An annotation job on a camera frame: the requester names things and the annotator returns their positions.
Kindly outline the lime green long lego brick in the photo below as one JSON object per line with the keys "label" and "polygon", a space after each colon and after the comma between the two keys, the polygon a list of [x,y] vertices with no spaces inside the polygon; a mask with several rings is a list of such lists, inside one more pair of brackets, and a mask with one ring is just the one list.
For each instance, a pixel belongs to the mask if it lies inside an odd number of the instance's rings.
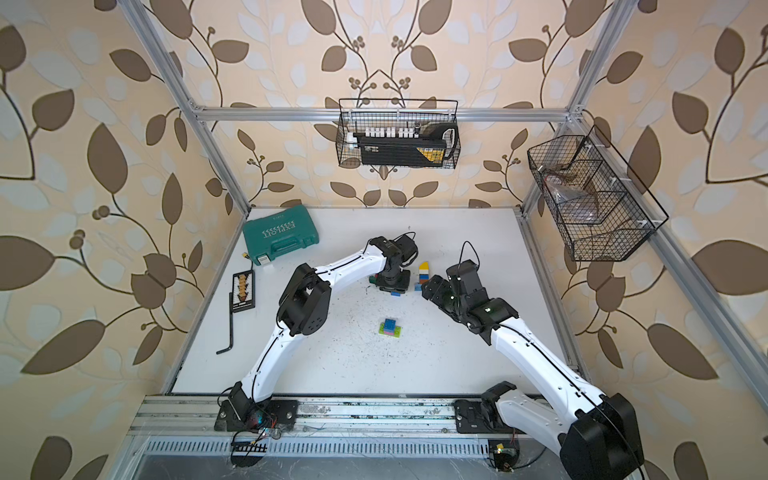
{"label": "lime green long lego brick", "polygon": [[395,321],[387,320],[380,324],[378,333],[381,335],[399,338],[401,335],[401,327],[398,326]]}

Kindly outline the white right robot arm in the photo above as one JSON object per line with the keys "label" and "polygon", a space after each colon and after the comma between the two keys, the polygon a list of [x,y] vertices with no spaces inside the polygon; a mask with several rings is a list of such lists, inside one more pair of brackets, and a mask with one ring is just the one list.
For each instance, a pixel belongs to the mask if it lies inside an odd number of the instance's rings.
{"label": "white right robot arm", "polygon": [[422,296],[510,360],[544,400],[500,382],[480,401],[456,404],[458,429],[520,430],[556,454],[572,479],[645,478],[633,405],[620,394],[605,395],[569,368],[508,302],[488,296],[478,270],[471,260],[453,265],[445,276],[427,280]]}

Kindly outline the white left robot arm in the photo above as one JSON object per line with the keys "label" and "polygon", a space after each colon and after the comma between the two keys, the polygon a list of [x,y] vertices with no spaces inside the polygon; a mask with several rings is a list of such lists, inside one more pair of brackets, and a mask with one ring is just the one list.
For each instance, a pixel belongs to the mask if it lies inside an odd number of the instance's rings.
{"label": "white left robot arm", "polygon": [[394,239],[373,237],[360,251],[327,265],[299,265],[279,298],[275,327],[257,362],[226,391],[222,410],[234,428],[254,431],[276,422],[266,411],[276,383],[303,340],[325,324],[334,293],[373,278],[379,290],[402,294],[417,256],[415,234],[406,232]]}

